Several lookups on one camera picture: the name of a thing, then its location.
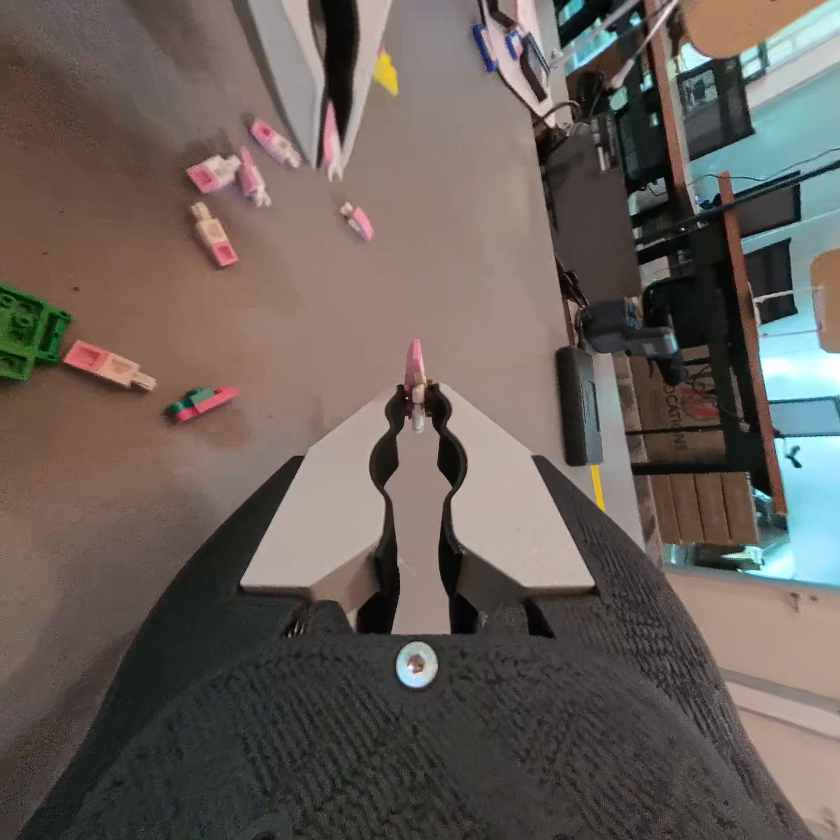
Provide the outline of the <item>cardboard box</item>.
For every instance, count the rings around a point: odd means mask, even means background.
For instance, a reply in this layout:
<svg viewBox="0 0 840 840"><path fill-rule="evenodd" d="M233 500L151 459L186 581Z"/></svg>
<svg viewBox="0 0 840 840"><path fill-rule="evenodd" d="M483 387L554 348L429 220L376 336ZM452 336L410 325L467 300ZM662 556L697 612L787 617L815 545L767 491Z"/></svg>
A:
<svg viewBox="0 0 840 840"><path fill-rule="evenodd" d="M667 384L654 362L629 359L637 409L629 426L640 432L630 441L641 447L635 459L710 464L723 459L726 441L707 349L688 351L686 357L686 380L677 385Z"/></svg>

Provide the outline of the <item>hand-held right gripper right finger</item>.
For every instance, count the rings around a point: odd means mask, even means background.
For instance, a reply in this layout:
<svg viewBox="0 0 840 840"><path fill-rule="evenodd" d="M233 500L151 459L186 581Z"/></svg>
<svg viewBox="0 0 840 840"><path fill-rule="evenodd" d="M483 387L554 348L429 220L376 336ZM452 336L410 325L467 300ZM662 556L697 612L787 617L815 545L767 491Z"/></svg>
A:
<svg viewBox="0 0 840 840"><path fill-rule="evenodd" d="M532 452L452 387L430 386L437 469L447 480L438 568L454 634L499 609L596 591Z"/></svg>

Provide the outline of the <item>black desk with brown edge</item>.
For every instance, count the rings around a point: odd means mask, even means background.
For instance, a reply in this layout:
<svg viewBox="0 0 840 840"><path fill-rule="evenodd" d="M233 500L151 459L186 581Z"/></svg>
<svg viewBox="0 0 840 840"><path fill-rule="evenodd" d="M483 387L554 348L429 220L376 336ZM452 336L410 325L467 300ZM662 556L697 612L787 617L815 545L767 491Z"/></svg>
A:
<svg viewBox="0 0 840 840"><path fill-rule="evenodd" d="M728 171L717 174L721 204L668 229L675 235L643 248L652 256L689 249L694 268L694 310L703 321L707 364L715 383L719 419L710 426L688 426L684 434L721 432L724 455L703 463L684 461L631 464L634 476L687 475L711 472L749 473L769 496L773 511L788 514L781 466L776 454L772 423L760 360L759 324L754 314L751 287L742 248L737 208L744 200L770 194L764 188L737 199Z"/></svg>

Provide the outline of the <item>black flat panel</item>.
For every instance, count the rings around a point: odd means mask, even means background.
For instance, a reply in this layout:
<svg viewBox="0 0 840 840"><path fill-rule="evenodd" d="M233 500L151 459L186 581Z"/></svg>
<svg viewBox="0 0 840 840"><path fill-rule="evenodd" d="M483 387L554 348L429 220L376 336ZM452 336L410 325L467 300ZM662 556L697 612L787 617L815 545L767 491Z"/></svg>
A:
<svg viewBox="0 0 840 840"><path fill-rule="evenodd" d="M590 303L636 298L642 289L624 176L602 158L582 122L543 167L554 253Z"/></svg>

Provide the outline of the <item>green lego plate assembly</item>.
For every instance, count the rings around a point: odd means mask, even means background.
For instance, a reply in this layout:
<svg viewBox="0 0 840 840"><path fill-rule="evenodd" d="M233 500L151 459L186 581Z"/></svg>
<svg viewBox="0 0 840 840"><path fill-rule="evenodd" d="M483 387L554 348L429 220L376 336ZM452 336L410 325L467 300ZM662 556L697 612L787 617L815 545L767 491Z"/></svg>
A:
<svg viewBox="0 0 840 840"><path fill-rule="evenodd" d="M26 382L38 364L56 364L72 316L27 292L1 284L1 378Z"/></svg>

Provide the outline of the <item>round wooden table top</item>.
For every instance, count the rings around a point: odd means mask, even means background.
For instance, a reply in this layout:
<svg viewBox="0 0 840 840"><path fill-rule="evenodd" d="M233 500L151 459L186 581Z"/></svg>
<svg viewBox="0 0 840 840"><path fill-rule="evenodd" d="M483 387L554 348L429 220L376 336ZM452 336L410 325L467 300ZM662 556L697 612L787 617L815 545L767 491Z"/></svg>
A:
<svg viewBox="0 0 840 840"><path fill-rule="evenodd" d="M814 258L810 280L818 342L824 352L839 354L839 247Z"/></svg>
<svg viewBox="0 0 840 840"><path fill-rule="evenodd" d="M808 15L823 1L683 1L679 11L690 44L727 59L757 46Z"/></svg>

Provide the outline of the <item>small green and red lego assembly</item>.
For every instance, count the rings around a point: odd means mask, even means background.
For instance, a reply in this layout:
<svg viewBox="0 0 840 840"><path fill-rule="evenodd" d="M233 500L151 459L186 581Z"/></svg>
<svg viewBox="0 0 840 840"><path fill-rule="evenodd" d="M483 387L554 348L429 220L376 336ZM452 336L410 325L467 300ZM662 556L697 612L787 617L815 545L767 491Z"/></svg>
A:
<svg viewBox="0 0 840 840"><path fill-rule="evenodd" d="M238 399L240 391L236 387L219 387L214 390L197 387L184 394L181 400L165 408L164 414L177 424L191 422L221 406Z"/></svg>

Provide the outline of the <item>pink and white lego piece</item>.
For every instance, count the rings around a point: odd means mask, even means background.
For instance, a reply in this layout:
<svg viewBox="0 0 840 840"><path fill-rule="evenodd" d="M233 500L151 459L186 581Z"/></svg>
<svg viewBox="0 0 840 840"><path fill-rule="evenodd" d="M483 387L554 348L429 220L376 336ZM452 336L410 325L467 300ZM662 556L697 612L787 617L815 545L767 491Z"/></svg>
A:
<svg viewBox="0 0 840 840"><path fill-rule="evenodd" d="M242 193L255 207L270 207L271 198L267 192L265 179L248 147L242 146L239 149L238 158L237 178Z"/></svg>
<svg viewBox="0 0 840 840"><path fill-rule="evenodd" d="M185 175L203 195L222 191L237 180L241 159L237 154L213 155L185 169Z"/></svg>
<svg viewBox="0 0 840 840"><path fill-rule="evenodd" d="M340 214L355 234L364 242L370 243L374 237L374 228L365 211L350 202L345 202L339 209Z"/></svg>
<svg viewBox="0 0 840 840"><path fill-rule="evenodd" d="M190 206L190 213L195 237L215 267L227 268L238 263L238 256L224 227L211 214L207 205L202 202L194 203Z"/></svg>
<svg viewBox="0 0 840 840"><path fill-rule="evenodd" d="M249 133L271 160L291 170L300 167L301 156L294 145L265 120L254 119Z"/></svg>
<svg viewBox="0 0 840 840"><path fill-rule="evenodd" d="M157 386L156 379L143 373L138 363L82 340L71 345L62 361L77 371L126 389L136 387L152 392Z"/></svg>
<svg viewBox="0 0 840 840"><path fill-rule="evenodd" d="M406 352L403 404L404 414L416 434L424 431L426 420L433 412L431 387L425 370L423 345L420 339L415 339Z"/></svg>

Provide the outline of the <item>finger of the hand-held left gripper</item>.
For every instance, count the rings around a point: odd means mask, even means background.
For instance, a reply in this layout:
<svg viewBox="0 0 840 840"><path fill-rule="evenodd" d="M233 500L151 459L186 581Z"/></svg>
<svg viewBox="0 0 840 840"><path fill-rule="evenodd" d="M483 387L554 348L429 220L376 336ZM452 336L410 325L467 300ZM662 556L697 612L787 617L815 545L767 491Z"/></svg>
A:
<svg viewBox="0 0 840 840"><path fill-rule="evenodd" d="M333 107L346 165L361 126L392 1L333 2Z"/></svg>
<svg viewBox="0 0 840 840"><path fill-rule="evenodd" d="M236 1L271 100L302 158L321 162L327 108L326 17L320 1Z"/></svg>

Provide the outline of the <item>white and blue device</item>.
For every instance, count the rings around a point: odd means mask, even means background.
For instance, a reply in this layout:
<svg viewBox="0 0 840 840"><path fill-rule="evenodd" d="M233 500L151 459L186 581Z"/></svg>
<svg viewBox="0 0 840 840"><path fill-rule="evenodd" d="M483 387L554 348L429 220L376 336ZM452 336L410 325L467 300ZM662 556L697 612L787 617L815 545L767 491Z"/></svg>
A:
<svg viewBox="0 0 840 840"><path fill-rule="evenodd" d="M496 74L535 122L552 118L550 65L543 53L537 12L530 1L478 1L477 44Z"/></svg>

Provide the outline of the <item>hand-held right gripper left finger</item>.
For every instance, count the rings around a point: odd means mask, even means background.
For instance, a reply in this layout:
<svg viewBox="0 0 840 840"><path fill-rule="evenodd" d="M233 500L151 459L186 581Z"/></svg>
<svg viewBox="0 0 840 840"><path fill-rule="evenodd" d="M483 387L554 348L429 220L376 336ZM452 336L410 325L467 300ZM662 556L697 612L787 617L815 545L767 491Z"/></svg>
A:
<svg viewBox="0 0 840 840"><path fill-rule="evenodd" d="M399 466L394 386L312 445L240 579L247 593L336 602L363 634L389 634L401 593L386 486Z"/></svg>

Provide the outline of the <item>wooden slat bench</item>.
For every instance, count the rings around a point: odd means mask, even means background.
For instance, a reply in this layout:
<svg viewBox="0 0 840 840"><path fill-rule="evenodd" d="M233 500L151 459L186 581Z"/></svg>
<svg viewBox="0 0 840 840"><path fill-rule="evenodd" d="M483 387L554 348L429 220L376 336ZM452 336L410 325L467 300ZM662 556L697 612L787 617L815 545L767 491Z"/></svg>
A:
<svg viewBox="0 0 840 840"><path fill-rule="evenodd" d="M758 545L753 483L746 472L651 476L654 515L663 543Z"/></svg>

